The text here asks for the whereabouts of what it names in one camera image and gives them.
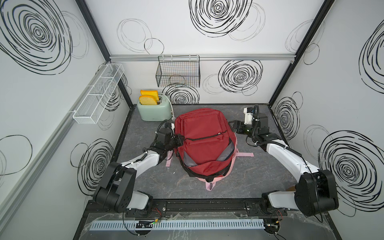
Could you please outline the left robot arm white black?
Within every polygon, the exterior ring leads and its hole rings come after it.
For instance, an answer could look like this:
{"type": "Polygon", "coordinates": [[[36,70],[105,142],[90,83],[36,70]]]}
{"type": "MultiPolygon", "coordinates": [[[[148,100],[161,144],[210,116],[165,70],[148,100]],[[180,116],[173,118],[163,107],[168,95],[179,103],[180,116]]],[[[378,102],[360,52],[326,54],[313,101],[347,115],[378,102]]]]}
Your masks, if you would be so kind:
{"type": "Polygon", "coordinates": [[[123,163],[110,163],[100,180],[93,201],[116,213],[134,209],[151,212],[152,196],[135,191],[136,178],[167,159],[168,152],[181,147],[185,137],[173,129],[161,128],[154,141],[143,153],[123,163]]]}

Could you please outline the red backpack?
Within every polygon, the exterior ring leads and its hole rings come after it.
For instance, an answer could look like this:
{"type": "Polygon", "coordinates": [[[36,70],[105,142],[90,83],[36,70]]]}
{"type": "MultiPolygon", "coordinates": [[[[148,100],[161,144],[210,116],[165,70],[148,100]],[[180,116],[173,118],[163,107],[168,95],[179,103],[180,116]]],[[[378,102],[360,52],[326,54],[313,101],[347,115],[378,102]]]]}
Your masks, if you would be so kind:
{"type": "Polygon", "coordinates": [[[211,189],[231,172],[237,137],[221,111],[203,108],[182,114],[175,120],[175,134],[184,137],[176,156],[190,177],[211,189]]]}

